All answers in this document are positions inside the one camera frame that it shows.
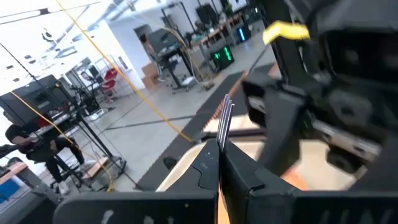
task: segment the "cardboard box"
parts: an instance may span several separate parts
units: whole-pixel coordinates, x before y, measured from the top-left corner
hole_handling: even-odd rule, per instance
[[[153,75],[159,75],[158,72],[157,72],[157,68],[156,68],[155,64],[152,63],[152,62],[147,64],[147,65],[145,65],[142,68],[142,72],[144,72],[144,75],[146,77],[153,76]]]
[[[154,78],[153,76],[142,78],[142,82],[144,83],[145,88],[147,89],[156,87],[156,78]]]

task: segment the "ceiling light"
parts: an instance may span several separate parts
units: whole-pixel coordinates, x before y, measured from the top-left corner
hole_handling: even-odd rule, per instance
[[[14,22],[14,21],[18,21],[21,19],[27,19],[27,18],[34,17],[34,16],[39,16],[40,13],[41,12],[39,10],[36,10],[36,11],[32,11],[32,12],[24,12],[21,14],[5,16],[5,17],[0,18],[0,24],[5,24],[8,22]]]

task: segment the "wire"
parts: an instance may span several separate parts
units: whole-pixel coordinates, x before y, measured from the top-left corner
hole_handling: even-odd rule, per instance
[[[183,137],[184,139],[186,139],[187,141],[191,141],[191,139],[185,135],[184,133],[181,132],[181,130],[178,129],[178,127],[174,126],[156,107],[155,105],[149,101],[145,95],[138,90],[138,88],[132,83],[132,81],[130,81],[130,79],[128,79],[127,76],[125,76],[125,74],[123,74],[122,71],[120,71],[120,69],[112,62],[110,61],[110,59],[98,48],[98,46],[93,42],[93,40],[87,35],[87,33],[81,28],[81,26],[77,23],[76,19],[73,18],[69,12],[62,6],[61,2],[59,0],[56,0],[56,2],[58,3],[58,5],[61,7],[62,11],[64,11],[68,17],[73,21],[73,23],[77,26],[77,28],[80,29],[81,33],[88,39],[88,41],[90,41],[90,43],[94,46],[94,48],[101,54],[101,56],[103,58],[105,58],[105,60],[120,74],[120,76],[123,77],[123,79],[125,81],[127,81],[127,83],[131,86],[131,88],[137,92],[137,94],[148,104],[148,106],[157,114],[159,115],[174,131],[178,132],[179,135],[181,135],[181,137]]]

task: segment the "black pants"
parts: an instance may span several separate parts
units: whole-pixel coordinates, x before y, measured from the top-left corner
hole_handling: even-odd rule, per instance
[[[58,137],[55,139],[58,152],[60,152],[63,148],[68,147],[73,155],[75,155],[79,164],[83,164],[85,161],[83,154],[79,148],[76,147],[75,140],[72,138],[69,139],[74,142],[73,145],[64,137]],[[62,176],[58,168],[58,161],[56,158],[54,158],[54,155],[58,152],[51,150],[50,147],[45,147],[45,149],[30,153],[27,158],[36,162],[45,162],[45,166],[49,170],[50,174],[54,177],[55,181],[59,183],[62,181]]]

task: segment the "person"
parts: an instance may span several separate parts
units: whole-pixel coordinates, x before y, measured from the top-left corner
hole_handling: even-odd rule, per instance
[[[147,40],[147,35],[146,34],[142,34],[139,37],[139,40],[141,41],[142,45],[144,46],[144,49],[147,52],[148,56],[150,56],[150,58],[153,59],[152,57],[155,55],[155,50],[151,46],[149,41]]]
[[[206,33],[206,26],[201,21],[199,20],[195,21],[195,26],[197,27],[197,29],[195,30],[196,34],[201,35]]]
[[[65,195],[69,193],[70,189],[66,182],[63,181],[58,163],[54,155],[60,152],[63,148],[68,147],[72,154],[76,157],[80,164],[80,170],[86,170],[88,164],[85,162],[83,154],[75,143],[74,139],[70,139],[73,144],[64,137],[58,137],[49,142],[49,148],[44,142],[38,142],[37,138],[29,136],[29,132],[24,127],[16,124],[13,117],[7,112],[3,115],[12,123],[6,130],[6,138],[13,144],[20,146],[19,151],[26,155],[26,158],[36,162],[45,162],[45,166],[58,183],[60,193]]]

